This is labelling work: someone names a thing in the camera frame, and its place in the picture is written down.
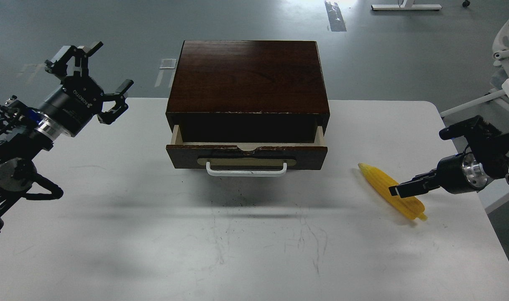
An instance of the open drawer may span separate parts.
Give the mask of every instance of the open drawer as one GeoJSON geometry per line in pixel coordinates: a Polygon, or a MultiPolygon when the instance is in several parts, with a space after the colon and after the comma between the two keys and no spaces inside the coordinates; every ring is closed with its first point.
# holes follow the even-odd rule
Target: open drawer
{"type": "Polygon", "coordinates": [[[175,168],[212,168],[227,170],[321,169],[327,145],[323,128],[318,126],[311,143],[212,143],[186,142],[179,125],[166,147],[175,168]]]}

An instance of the robotic arm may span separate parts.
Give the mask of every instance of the robotic arm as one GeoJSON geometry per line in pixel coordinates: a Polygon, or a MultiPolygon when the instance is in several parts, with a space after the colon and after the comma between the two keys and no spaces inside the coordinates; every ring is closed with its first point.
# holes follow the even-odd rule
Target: robotic arm
{"type": "Polygon", "coordinates": [[[13,95],[5,105],[0,105],[0,230],[2,215],[20,198],[28,200],[53,200],[63,195],[63,190],[37,173],[32,159],[41,151],[49,151],[59,135],[75,137],[82,128],[98,116],[100,123],[111,124],[128,109],[124,94],[132,86],[125,80],[114,93],[105,94],[89,76],[88,59],[103,46],[102,42],[86,46],[63,46],[51,61],[46,61],[46,72],[61,80],[38,108],[30,108],[13,95]],[[67,75],[70,59],[74,58],[74,72],[67,75]],[[115,105],[102,112],[104,102],[115,105]],[[33,183],[50,191],[28,193],[33,183]]]}
{"type": "Polygon", "coordinates": [[[442,140],[464,136],[471,152],[465,149],[460,154],[442,158],[436,169],[390,187],[393,196],[417,196],[439,187],[453,194],[480,191],[494,179],[502,178],[509,184],[509,133],[502,134],[478,115],[444,128],[438,134],[442,140]]]}

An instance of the corn cob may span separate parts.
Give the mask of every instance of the corn cob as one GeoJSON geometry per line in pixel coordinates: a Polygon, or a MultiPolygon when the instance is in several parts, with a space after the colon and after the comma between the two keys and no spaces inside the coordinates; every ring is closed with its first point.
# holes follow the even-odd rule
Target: corn cob
{"type": "Polygon", "coordinates": [[[406,218],[413,220],[416,217],[425,221],[427,216],[423,214],[425,211],[425,206],[423,206],[422,202],[415,198],[414,196],[410,196],[408,198],[400,198],[399,196],[392,196],[388,187],[398,185],[398,183],[388,176],[386,173],[383,173],[379,168],[369,166],[364,163],[358,164],[360,171],[363,173],[366,180],[370,183],[371,186],[394,208],[396,208],[400,213],[405,215],[406,218]]]}

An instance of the dark wooden box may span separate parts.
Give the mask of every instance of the dark wooden box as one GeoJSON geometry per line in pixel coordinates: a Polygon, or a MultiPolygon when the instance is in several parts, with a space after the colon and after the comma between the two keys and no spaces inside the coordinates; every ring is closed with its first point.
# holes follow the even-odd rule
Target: dark wooden box
{"type": "Polygon", "coordinates": [[[166,117],[175,168],[204,168],[212,159],[321,169],[329,104],[317,44],[185,41],[166,117]]]}

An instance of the drawer handle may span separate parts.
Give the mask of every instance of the drawer handle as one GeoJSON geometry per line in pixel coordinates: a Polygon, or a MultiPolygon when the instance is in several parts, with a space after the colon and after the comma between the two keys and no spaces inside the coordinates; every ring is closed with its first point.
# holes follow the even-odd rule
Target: drawer handle
{"type": "Polygon", "coordinates": [[[283,162],[281,170],[215,170],[206,161],[206,170],[214,177],[281,177],[287,171],[287,163],[283,162]]]}

